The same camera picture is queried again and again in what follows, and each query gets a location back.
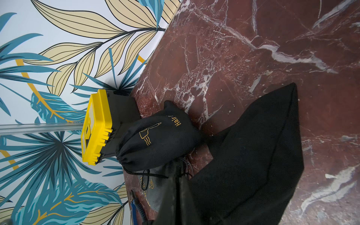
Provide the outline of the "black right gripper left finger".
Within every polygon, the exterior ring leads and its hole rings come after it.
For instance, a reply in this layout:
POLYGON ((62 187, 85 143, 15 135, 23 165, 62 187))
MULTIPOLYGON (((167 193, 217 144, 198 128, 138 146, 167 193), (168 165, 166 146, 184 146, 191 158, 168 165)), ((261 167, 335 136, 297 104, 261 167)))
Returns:
POLYGON ((167 181, 166 191, 156 220, 153 222, 154 225, 178 224, 178 187, 179 172, 176 171, 167 181))

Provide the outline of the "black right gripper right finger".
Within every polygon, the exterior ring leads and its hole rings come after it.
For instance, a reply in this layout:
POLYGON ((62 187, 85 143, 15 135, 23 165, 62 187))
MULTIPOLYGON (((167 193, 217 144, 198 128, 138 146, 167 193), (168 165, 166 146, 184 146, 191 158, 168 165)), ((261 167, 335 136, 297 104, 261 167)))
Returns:
POLYGON ((178 225, 202 225, 203 223, 197 212, 188 180, 185 177, 181 177, 178 179, 178 182, 178 225))

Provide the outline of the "grey fabric pouch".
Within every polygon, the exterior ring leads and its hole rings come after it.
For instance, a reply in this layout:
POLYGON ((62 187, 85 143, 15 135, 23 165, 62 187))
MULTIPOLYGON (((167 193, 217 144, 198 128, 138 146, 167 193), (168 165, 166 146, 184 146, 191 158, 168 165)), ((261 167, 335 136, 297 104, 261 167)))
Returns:
POLYGON ((151 209, 159 212, 160 206, 163 201, 163 196, 167 188, 168 179, 176 172, 179 172, 179 178, 183 166, 175 165, 165 165, 159 166, 154 169, 150 169, 145 175, 145 179, 149 182, 147 189, 144 191, 146 195, 146 200, 151 209))

